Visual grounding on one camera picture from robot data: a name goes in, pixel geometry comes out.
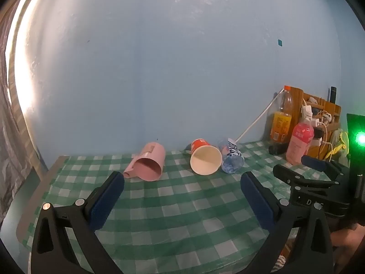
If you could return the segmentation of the person's right hand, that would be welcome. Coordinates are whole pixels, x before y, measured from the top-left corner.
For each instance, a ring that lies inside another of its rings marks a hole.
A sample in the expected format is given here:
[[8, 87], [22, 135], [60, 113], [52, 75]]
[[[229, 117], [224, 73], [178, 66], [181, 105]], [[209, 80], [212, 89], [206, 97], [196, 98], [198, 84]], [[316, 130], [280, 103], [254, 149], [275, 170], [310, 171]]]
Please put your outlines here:
[[340, 273], [354, 256], [364, 239], [364, 226], [359, 224], [352, 229], [341, 229], [334, 231], [330, 235], [332, 245], [340, 248], [335, 258], [334, 273]]

